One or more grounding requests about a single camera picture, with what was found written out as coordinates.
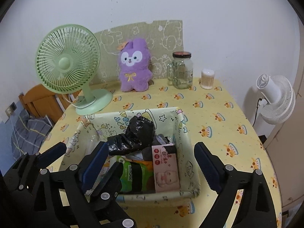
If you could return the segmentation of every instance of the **blue wall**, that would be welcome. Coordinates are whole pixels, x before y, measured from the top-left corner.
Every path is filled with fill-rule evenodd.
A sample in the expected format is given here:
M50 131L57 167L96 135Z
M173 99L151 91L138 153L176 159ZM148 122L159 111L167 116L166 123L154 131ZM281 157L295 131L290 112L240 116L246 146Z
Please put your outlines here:
M11 137L13 134L13 126L17 121L20 112L23 110L23 106L20 101L16 104L17 109L11 115L6 123L0 123L0 170L4 175L8 169L15 162L12 154Z

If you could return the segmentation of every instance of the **stuffed animal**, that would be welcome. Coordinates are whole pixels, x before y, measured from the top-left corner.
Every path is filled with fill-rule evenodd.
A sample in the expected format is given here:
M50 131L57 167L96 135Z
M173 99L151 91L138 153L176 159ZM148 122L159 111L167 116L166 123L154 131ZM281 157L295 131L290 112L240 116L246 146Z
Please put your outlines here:
M133 39L121 50L118 65L123 92L133 89L144 92L149 88L148 82L152 78L152 72L148 69L150 57L145 39Z

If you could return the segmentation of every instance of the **orange tag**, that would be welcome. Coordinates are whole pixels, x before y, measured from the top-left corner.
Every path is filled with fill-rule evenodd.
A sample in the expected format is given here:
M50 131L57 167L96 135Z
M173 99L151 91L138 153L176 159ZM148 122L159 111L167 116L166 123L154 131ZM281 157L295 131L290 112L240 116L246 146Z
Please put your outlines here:
M123 50L125 48L125 46L126 46L127 43L128 43L128 41L125 41L125 42L119 44L118 47L117 47L117 49L118 50Z

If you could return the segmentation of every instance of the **black plastic bag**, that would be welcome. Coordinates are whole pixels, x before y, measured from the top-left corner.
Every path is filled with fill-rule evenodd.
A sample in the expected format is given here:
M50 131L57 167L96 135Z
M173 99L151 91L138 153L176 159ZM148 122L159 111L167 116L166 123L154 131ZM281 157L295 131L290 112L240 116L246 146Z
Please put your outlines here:
M126 155L152 144L154 123L145 117L131 118L125 134L108 137L109 155Z

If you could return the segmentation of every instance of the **jar handle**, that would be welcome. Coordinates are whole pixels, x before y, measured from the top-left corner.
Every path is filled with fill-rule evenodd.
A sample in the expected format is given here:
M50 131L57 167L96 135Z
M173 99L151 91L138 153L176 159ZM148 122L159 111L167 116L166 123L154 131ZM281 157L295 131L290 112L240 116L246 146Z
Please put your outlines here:
M169 63L168 66L167 66L167 78L168 78L169 81L173 81L173 79L174 79L173 63Z

